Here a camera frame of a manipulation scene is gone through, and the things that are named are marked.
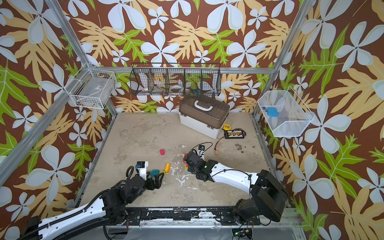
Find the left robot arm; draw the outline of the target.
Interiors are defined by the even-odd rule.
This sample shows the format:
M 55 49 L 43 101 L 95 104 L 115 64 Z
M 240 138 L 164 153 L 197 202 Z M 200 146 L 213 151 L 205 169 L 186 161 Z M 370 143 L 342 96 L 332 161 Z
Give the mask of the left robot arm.
M 146 190 L 161 187 L 164 173 L 144 180 L 139 175 L 119 181 L 98 193 L 88 204 L 56 217 L 33 217 L 20 240 L 68 240 L 97 227 L 113 226 L 126 220 L 126 205 Z

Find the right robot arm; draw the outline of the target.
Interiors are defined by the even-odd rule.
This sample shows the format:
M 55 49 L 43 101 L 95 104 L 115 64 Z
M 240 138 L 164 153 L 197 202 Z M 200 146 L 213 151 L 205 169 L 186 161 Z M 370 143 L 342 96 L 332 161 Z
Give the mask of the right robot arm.
M 198 180 L 226 184 L 249 194 L 248 199 L 238 200 L 232 211 L 237 223 L 260 225 L 260 216 L 276 223 L 281 221 L 288 191 L 269 171 L 248 173 L 232 169 L 214 160 L 205 161 L 203 154 L 195 150 L 187 153 L 184 161 Z

